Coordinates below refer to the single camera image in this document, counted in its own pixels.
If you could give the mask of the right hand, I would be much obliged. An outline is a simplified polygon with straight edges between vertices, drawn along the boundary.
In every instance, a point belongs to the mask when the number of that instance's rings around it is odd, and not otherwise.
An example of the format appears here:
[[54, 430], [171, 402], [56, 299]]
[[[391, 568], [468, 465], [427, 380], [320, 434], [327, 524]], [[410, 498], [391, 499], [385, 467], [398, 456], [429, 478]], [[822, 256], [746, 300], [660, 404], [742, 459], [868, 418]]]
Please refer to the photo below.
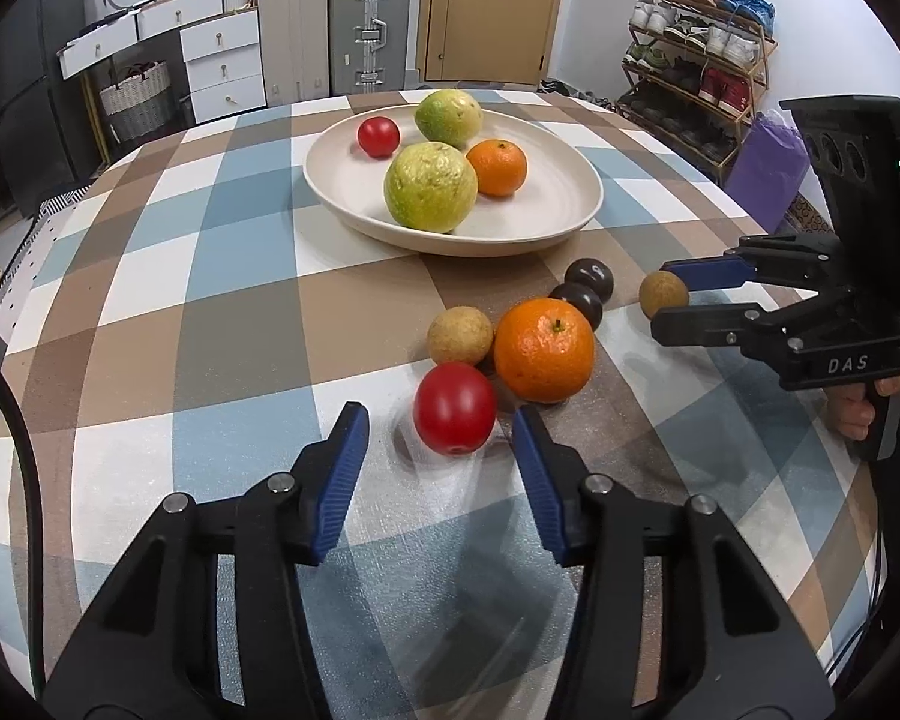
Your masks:
[[[900, 395], [900, 376], [873, 383], [875, 394], [891, 398]], [[862, 442], [870, 433], [877, 417], [877, 408], [866, 394], [865, 383], [837, 385], [824, 390], [827, 398], [827, 419], [837, 433], [846, 439]]]

